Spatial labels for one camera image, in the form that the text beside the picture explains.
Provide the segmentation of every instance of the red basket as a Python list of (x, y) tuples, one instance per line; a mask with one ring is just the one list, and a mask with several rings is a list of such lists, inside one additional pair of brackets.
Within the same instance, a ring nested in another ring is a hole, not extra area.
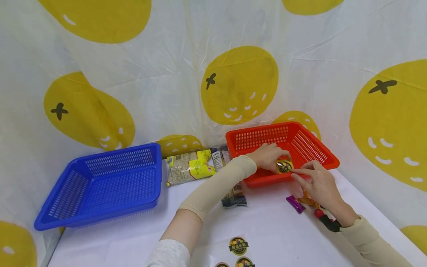
[[(285, 122), (230, 131), (225, 135), (233, 158), (255, 151), (263, 143), (276, 143), (288, 150), (295, 169), (317, 159), (326, 169), (335, 169), (339, 160), (309, 130), (297, 122)], [(245, 179), (249, 188), (262, 187), (292, 179), (291, 173), (273, 174), (259, 169)]]

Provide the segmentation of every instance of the arm sleeve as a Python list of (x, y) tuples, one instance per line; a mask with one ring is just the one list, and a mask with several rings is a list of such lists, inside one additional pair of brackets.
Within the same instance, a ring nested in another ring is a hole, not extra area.
[(360, 218), (353, 226), (341, 228), (341, 232), (371, 266), (412, 267), (364, 217)]
[(187, 267), (189, 262), (190, 253), (183, 244), (164, 239), (157, 243), (146, 267)]
[(223, 196), (256, 171), (257, 165), (250, 157), (238, 156), (193, 191), (179, 208), (194, 212), (203, 221)]

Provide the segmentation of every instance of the table surface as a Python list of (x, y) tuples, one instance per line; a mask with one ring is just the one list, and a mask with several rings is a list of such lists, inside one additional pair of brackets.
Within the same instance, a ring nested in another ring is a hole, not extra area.
[[(343, 175), (337, 170), (331, 173), (343, 199), (357, 213), (365, 216), (413, 266), (427, 266), (425, 254)], [(165, 162), (163, 174), (162, 193), (156, 208), (89, 226), (67, 228), (49, 267), (144, 266), (179, 204), (204, 182), (199, 180), (167, 188)], [(243, 236), (248, 241), (246, 255), (260, 267), (367, 266), (345, 238), (328, 231), (312, 211), (298, 214), (286, 201), (291, 194), (302, 195), (295, 182), (245, 188), (248, 207), (224, 209), (218, 203), (205, 219), (191, 266), (214, 266), (221, 257), (230, 258), (230, 255), (237, 259), (226, 251), (226, 243), (235, 236)]]

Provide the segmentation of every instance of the beige arm sleeve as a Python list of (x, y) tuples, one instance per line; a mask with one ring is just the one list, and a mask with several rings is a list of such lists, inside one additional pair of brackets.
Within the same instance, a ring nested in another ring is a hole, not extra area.
[(256, 171), (257, 166), (250, 157), (238, 156), (193, 191), (179, 208), (194, 212), (203, 221), (223, 196)]
[(411, 267), (412, 265), (390, 246), (362, 216), (353, 226), (341, 228), (342, 234), (371, 266)]

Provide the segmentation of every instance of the yellow package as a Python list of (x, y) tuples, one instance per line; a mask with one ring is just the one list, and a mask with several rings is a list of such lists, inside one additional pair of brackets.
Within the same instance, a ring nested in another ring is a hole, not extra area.
[(215, 168), (208, 163), (211, 156), (211, 150), (207, 149), (168, 157), (167, 186), (182, 184), (216, 174)]
[(279, 173), (288, 173), (293, 169), (292, 161), (279, 159), (276, 161), (277, 171)]

